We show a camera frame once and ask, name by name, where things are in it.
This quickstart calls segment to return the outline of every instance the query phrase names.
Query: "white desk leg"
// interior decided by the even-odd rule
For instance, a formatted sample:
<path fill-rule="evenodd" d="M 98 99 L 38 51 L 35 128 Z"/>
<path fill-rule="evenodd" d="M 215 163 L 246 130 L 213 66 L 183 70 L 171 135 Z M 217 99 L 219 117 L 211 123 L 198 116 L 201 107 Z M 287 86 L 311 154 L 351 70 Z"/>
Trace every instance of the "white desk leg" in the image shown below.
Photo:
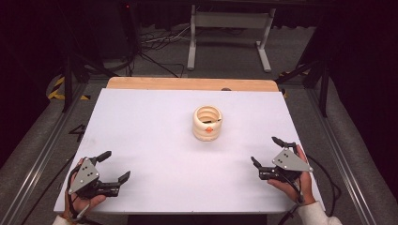
<path fill-rule="evenodd" d="M 273 8 L 269 11 L 267 21 L 266 21 L 266 26 L 264 28 L 263 39 L 261 40 L 261 42 L 256 41 L 257 51 L 258 51 L 258 54 L 260 55 L 261 63 L 263 64 L 263 69 L 265 72 L 271 72 L 271 65 L 269 64 L 264 47 L 266 46 L 269 30 L 271 29 L 274 15 L 275 15 L 275 8 Z"/>
<path fill-rule="evenodd" d="M 196 38 L 195 38 L 195 5 L 191 9 L 191 42 L 190 52 L 188 53 L 188 65 L 187 70 L 193 70 L 195 68 L 195 54 L 196 54 Z"/>

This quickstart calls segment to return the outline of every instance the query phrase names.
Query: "hand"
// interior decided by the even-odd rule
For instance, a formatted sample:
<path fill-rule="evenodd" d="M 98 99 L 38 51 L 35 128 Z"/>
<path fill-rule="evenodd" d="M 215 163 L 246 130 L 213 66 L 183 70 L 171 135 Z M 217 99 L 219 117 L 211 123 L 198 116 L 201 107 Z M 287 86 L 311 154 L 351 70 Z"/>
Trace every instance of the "hand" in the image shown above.
<path fill-rule="evenodd" d="M 83 159 L 80 159 L 78 165 L 81 165 L 83 163 Z M 71 177 L 70 179 L 70 183 L 72 184 L 74 179 L 76 177 L 76 173 Z M 67 220 L 70 220 L 72 214 L 69 210 L 69 201 L 68 201 L 68 191 L 65 190 L 65 211 L 62 214 L 63 218 L 66 218 Z M 87 199 L 81 199 L 79 197 L 77 197 L 77 195 L 75 193 L 73 193 L 71 195 L 71 198 L 73 201 L 73 208 L 75 209 L 76 212 L 80 213 L 85 207 L 87 207 L 88 204 L 90 204 L 90 206 L 88 207 L 88 209 L 84 212 L 85 214 L 87 214 L 88 212 L 90 212 L 91 209 L 93 209 L 94 207 L 96 207 L 97 205 L 99 205 L 100 203 L 104 202 L 106 199 L 106 196 L 104 195 L 97 195 L 96 197 L 87 200 Z"/>
<path fill-rule="evenodd" d="M 301 147 L 298 145 L 298 156 L 305 162 L 307 161 L 307 158 L 305 157 Z M 304 202 L 302 204 L 307 205 L 307 204 L 312 204 L 315 203 L 316 200 L 313 195 L 313 189 L 312 189 L 312 181 L 311 181 L 311 176 L 309 172 L 303 172 L 298 180 L 296 182 L 301 182 L 301 192 L 304 197 Z M 269 179 L 268 183 L 277 189 L 283 191 L 287 197 L 289 197 L 293 202 L 297 202 L 298 199 L 298 194 L 297 192 L 287 183 L 283 183 L 278 180 L 273 180 Z"/>

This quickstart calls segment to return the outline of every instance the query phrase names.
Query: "orange logo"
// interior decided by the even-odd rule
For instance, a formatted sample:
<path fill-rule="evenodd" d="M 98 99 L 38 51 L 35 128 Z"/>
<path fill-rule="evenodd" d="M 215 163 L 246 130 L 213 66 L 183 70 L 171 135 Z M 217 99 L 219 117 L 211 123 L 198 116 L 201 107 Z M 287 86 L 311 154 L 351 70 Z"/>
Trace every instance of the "orange logo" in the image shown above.
<path fill-rule="evenodd" d="M 212 127 L 208 127 L 208 128 L 205 129 L 205 131 L 206 131 L 207 133 L 210 133 L 211 131 L 213 131 L 213 128 L 212 128 Z"/>

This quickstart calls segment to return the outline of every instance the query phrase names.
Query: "white tabletop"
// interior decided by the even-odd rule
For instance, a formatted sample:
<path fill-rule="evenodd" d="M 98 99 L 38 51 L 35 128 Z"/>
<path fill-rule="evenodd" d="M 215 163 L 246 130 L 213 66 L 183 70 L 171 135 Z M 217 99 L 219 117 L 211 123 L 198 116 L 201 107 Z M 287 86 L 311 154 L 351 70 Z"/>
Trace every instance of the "white tabletop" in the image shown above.
<path fill-rule="evenodd" d="M 191 132 L 193 112 L 202 105 L 222 112 L 213 142 Z M 272 136 L 300 143 L 279 92 L 102 89 L 72 165 L 112 151 L 96 166 L 99 180 L 114 182 L 131 171 L 119 196 L 95 208 L 101 213 L 279 213 L 293 203 L 260 180 L 251 161 L 274 167 L 282 148 Z M 56 212 L 64 210 L 65 188 L 66 182 Z M 313 190 L 322 202 L 314 181 Z"/>

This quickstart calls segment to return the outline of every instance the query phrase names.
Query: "beige cylindrical object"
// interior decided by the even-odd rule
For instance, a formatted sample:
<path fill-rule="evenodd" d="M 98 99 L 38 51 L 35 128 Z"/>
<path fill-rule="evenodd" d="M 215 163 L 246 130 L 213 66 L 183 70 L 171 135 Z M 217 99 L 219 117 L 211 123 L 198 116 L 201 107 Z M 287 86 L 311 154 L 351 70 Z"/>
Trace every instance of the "beige cylindrical object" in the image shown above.
<path fill-rule="evenodd" d="M 217 139 L 222 128 L 222 113 L 214 106 L 201 106 L 193 113 L 192 132 L 204 142 Z"/>

